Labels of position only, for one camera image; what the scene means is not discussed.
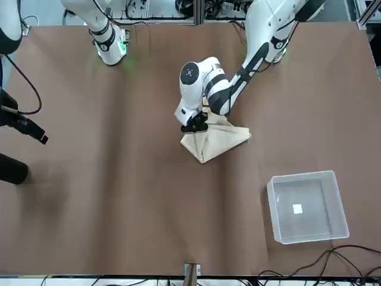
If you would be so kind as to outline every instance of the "brown table surface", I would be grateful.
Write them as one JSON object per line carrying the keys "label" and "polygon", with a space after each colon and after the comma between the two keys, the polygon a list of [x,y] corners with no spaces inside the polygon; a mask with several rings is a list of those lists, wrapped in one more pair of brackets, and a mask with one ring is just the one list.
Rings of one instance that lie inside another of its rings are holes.
{"label": "brown table surface", "polygon": [[[300,24],[282,62],[256,75],[232,111],[252,139],[205,165],[180,144],[179,72],[216,56],[232,76],[246,53],[238,34],[231,24],[132,32],[115,67],[86,27],[33,28],[21,43],[16,62],[43,99],[30,118],[49,141],[0,129],[1,152],[31,174],[22,186],[0,182],[1,273],[181,275],[186,262],[203,275],[291,273],[334,245],[381,249],[381,84],[355,23]],[[8,92],[21,110],[36,106],[15,71]],[[336,173],[350,238],[275,242],[266,183],[317,170]],[[364,271],[381,265],[342,253]],[[326,274],[355,272],[333,257]]]}

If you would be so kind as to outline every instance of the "clear plastic container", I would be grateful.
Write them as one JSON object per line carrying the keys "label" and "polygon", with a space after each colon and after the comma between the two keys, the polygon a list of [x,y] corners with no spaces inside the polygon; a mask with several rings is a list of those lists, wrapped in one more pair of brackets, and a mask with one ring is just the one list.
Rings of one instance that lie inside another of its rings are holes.
{"label": "clear plastic container", "polygon": [[292,244],[349,237],[333,171],[274,176],[267,195],[276,241]]}

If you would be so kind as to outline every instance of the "white square label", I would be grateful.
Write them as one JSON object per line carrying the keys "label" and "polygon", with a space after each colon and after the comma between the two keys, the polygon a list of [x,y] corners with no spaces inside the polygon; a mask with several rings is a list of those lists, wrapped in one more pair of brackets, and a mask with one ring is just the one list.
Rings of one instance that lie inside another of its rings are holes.
{"label": "white square label", "polygon": [[293,213],[295,213],[296,215],[303,213],[303,209],[302,209],[301,204],[293,204],[292,207],[293,207]]}

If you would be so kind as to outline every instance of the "wire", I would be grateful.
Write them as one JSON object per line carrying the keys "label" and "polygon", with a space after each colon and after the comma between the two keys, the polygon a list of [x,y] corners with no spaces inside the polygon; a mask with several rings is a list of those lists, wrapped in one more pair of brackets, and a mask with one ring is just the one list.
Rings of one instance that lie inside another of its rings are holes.
{"label": "wire", "polygon": [[23,18],[23,21],[25,21],[28,18],[35,18],[37,20],[37,27],[40,26],[40,19],[36,15],[29,15]]}
{"label": "wire", "polygon": [[44,278],[43,278],[43,280],[42,280],[42,282],[41,282],[41,285],[40,286],[43,286],[43,284],[44,284],[44,282],[46,282],[46,279],[48,278],[48,275],[47,276],[45,276]]}
{"label": "wire", "polygon": [[104,13],[103,9],[99,6],[99,4],[97,3],[96,0],[93,0],[95,6],[100,10],[100,12],[110,21],[112,22],[113,24],[117,25],[117,26],[132,26],[132,25],[136,25],[136,24],[144,24],[148,27],[147,23],[144,22],[144,21],[137,21],[137,22],[134,22],[134,23],[121,23],[121,22],[118,22],[118,21],[115,21],[112,17],[110,17],[109,15],[107,15],[106,13]]}
{"label": "wire", "polygon": [[66,16],[67,16],[67,9],[65,9],[64,14],[62,16],[62,25],[66,26]]}
{"label": "wire", "polygon": [[[317,281],[314,283],[314,285],[319,285],[320,284],[320,281],[321,281],[321,278],[324,274],[324,271],[326,269],[326,266],[327,266],[327,263],[328,263],[328,260],[329,260],[329,257],[330,255],[333,253],[333,254],[336,254],[338,255],[339,257],[343,258],[345,261],[347,261],[350,265],[352,265],[359,273],[361,273],[361,271],[352,263],[350,262],[345,256],[343,256],[342,254],[338,253],[336,250],[338,249],[341,249],[341,248],[359,248],[359,249],[362,249],[362,250],[366,250],[366,251],[369,251],[369,252],[372,252],[372,253],[376,253],[376,254],[381,254],[381,251],[379,250],[375,250],[375,249],[372,249],[372,248],[368,248],[368,247],[365,247],[365,246],[361,246],[361,245],[356,245],[356,244],[345,244],[345,245],[340,245],[340,246],[337,246],[337,247],[333,247],[331,250],[326,250],[324,251],[314,262],[310,263],[309,265],[305,265],[305,266],[302,266],[300,268],[298,268],[297,270],[295,270],[292,274],[290,275],[282,275],[280,273],[277,273],[275,271],[272,271],[272,270],[264,270],[262,271],[260,274],[258,274],[258,277],[260,277],[261,275],[265,274],[265,273],[272,273],[272,274],[275,274],[276,276],[270,276],[270,277],[266,277],[267,280],[266,280],[266,283],[269,282],[269,280],[272,280],[272,279],[288,279],[288,278],[291,278],[293,276],[295,276],[297,273],[299,273],[301,270],[303,269],[307,269],[307,268],[310,268],[316,264],[318,264],[318,262],[326,255],[326,260],[324,261],[324,266],[318,276],[318,279]],[[362,274],[360,275],[361,277],[363,278],[368,278],[369,275],[371,273],[373,273],[374,271],[378,270],[378,269],[381,269],[381,266],[378,266],[376,268],[373,268],[372,270],[370,270],[368,272],[368,274],[366,276],[362,276]]]}
{"label": "wire", "polygon": [[[146,281],[148,281],[148,279],[144,279],[144,280],[141,280],[139,282],[136,282],[136,283],[133,283],[133,284],[129,284],[129,285],[126,285],[126,286],[135,286],[135,285],[141,284],[141,283],[146,282]],[[122,286],[122,285],[107,284],[106,286]]]}
{"label": "wire", "polygon": [[98,277],[94,282],[93,282],[93,284],[91,284],[91,286],[94,286],[100,279],[102,278],[102,276],[101,277]]}
{"label": "wire", "polygon": [[3,78],[3,71],[2,71],[2,57],[0,58],[0,92],[2,90],[2,78]]}
{"label": "wire", "polygon": [[370,271],[367,273],[367,275],[365,275],[365,277],[369,277],[370,274],[372,274],[374,271],[376,271],[376,270],[378,270],[378,269],[381,269],[381,266],[377,266],[377,267],[373,268],[372,270],[370,270]]}
{"label": "wire", "polygon": [[38,108],[36,110],[34,110],[34,111],[17,111],[17,113],[23,114],[23,115],[31,115],[31,114],[38,113],[42,108],[42,100],[41,100],[41,97],[40,97],[37,89],[32,84],[32,82],[30,82],[30,80],[27,78],[27,76],[17,67],[17,65],[13,62],[13,60],[9,57],[9,55],[5,55],[5,57],[8,59],[8,61],[10,61],[10,63],[12,64],[12,66],[14,66],[14,68],[18,71],[18,73],[20,73],[23,76],[23,78],[29,83],[30,87],[33,89],[33,91],[35,92],[37,99],[38,99]]}
{"label": "wire", "polygon": [[346,258],[343,254],[341,253],[338,253],[337,251],[332,251],[333,254],[343,258],[346,262],[348,262],[354,269],[356,269],[356,271],[358,272],[358,274],[360,274],[360,276],[362,276],[363,274],[361,273],[361,271],[359,270],[359,268],[357,266],[355,266],[348,258]]}
{"label": "wire", "polygon": [[238,23],[236,20],[229,21],[229,23],[233,23],[233,24],[237,25],[240,29],[245,30],[245,26]]}

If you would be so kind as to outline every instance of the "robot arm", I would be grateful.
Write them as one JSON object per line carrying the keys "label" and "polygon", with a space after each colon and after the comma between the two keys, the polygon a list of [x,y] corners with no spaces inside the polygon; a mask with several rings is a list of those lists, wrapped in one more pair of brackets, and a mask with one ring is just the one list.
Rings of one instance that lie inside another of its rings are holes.
{"label": "robot arm", "polygon": [[127,53],[126,31],[110,23],[101,11],[110,0],[61,0],[63,6],[77,14],[90,29],[98,55],[109,66],[117,64]]}
{"label": "robot arm", "polygon": [[0,54],[12,54],[23,36],[20,21],[20,0],[1,0]]}
{"label": "robot arm", "polygon": [[213,113],[228,114],[261,63],[276,63],[285,53],[293,19],[308,20],[324,1],[254,0],[245,20],[246,59],[230,81],[214,57],[183,66],[180,73],[182,99],[175,112],[182,124],[182,132],[207,130],[207,116],[202,113],[203,96]]}
{"label": "robot arm", "polygon": [[[1,0],[0,54],[8,55],[16,51],[21,39],[20,0]],[[48,137],[45,135],[45,131],[35,122],[18,112],[16,100],[3,90],[1,62],[0,69],[0,126],[7,125],[46,144]]]}

